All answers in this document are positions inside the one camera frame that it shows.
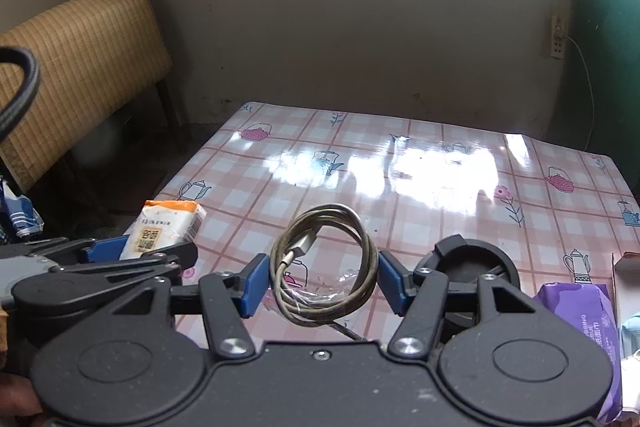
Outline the person's hand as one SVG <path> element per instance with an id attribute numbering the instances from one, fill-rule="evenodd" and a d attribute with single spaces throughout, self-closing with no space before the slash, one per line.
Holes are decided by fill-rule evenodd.
<path id="1" fill-rule="evenodd" d="M 0 415 L 29 417 L 42 412 L 42 407 L 28 378 L 2 374 L 0 378 Z"/>

